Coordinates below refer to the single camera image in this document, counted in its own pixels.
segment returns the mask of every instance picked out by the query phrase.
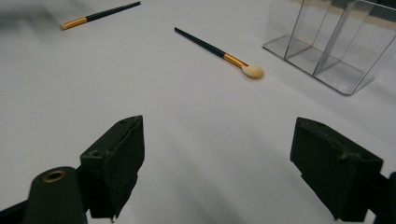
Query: brass insert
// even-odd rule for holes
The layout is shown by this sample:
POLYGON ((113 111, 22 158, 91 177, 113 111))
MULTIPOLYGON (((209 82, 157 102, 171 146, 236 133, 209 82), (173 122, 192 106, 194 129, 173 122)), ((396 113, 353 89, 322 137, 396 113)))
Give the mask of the brass insert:
POLYGON ((64 178, 65 175, 66 175, 65 171, 56 170, 56 171, 52 171, 51 173, 49 173, 46 176, 44 176, 43 180, 46 183, 53 183, 53 182, 56 182, 56 181, 64 178))

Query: acrylic divider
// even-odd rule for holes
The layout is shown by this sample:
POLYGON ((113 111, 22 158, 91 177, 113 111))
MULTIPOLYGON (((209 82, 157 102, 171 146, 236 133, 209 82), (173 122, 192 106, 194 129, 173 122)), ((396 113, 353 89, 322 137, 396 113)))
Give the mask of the acrylic divider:
POLYGON ((374 79, 368 74, 396 42, 396 10, 364 0, 273 0, 265 33, 263 48, 350 95, 374 79))

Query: white table surface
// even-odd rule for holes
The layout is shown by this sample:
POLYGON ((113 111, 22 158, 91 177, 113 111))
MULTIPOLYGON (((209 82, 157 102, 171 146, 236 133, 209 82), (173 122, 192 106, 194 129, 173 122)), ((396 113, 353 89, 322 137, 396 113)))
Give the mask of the white table surface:
POLYGON ((384 159, 383 175, 396 170, 395 57, 373 83, 342 96, 261 48, 269 0, 143 0, 59 30, 128 3, 0 2, 1 210, 26 200, 42 172, 77 168, 97 138, 136 115, 146 160, 120 224, 334 223, 290 162, 297 117, 384 159), (265 77, 244 77, 175 26, 261 65, 265 77))

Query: gold ferrule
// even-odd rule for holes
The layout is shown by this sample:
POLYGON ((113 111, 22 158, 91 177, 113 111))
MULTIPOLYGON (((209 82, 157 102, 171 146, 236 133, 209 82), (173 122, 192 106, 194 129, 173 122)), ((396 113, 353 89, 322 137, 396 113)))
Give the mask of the gold ferrule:
POLYGON ((223 59, 239 68, 243 67, 243 66, 248 66, 247 63, 242 62, 241 60, 235 58, 234 56, 225 53, 223 59))
POLYGON ((88 22, 87 18, 85 18, 85 17, 79 18, 79 19, 76 19, 76 20, 73 20, 73 21, 68 21, 68 22, 64 23, 63 25, 61 25, 61 29, 62 30, 67 30, 67 29, 70 29, 72 27, 81 25, 81 24, 83 24, 85 22, 88 22))

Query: sponge applicator tip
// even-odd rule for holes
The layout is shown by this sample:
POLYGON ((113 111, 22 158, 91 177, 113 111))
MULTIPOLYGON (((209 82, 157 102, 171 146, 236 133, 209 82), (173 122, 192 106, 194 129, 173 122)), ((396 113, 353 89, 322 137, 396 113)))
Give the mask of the sponge applicator tip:
POLYGON ((251 78, 262 78, 264 76, 264 69, 257 65, 242 66, 242 71, 251 78))

